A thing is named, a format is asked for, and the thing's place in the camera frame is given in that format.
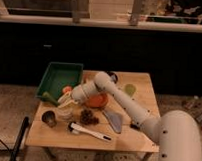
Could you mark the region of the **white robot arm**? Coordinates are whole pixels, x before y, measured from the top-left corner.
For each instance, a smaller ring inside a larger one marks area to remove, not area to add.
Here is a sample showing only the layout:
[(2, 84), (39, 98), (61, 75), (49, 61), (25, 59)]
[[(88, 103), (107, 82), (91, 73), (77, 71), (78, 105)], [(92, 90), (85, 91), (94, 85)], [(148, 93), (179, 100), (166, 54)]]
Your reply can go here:
[(189, 114), (172, 110), (161, 117), (154, 116), (121, 91), (107, 72), (98, 72), (91, 81), (78, 84), (67, 97), (84, 103), (102, 92), (109, 93), (140, 131), (159, 146), (158, 161), (202, 161), (201, 134), (196, 121)]

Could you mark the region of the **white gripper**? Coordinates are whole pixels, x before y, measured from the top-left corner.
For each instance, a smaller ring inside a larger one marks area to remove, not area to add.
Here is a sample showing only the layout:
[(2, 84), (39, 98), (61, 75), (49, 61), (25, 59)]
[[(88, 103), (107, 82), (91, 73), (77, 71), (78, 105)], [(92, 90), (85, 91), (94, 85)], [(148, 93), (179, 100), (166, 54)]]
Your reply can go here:
[(59, 109), (72, 108), (73, 106), (78, 105), (78, 102), (84, 103), (91, 96), (94, 96), (98, 93), (99, 91), (93, 81), (77, 85), (72, 89), (71, 96), (64, 94), (63, 96), (59, 97), (58, 103), (61, 104), (59, 105)]

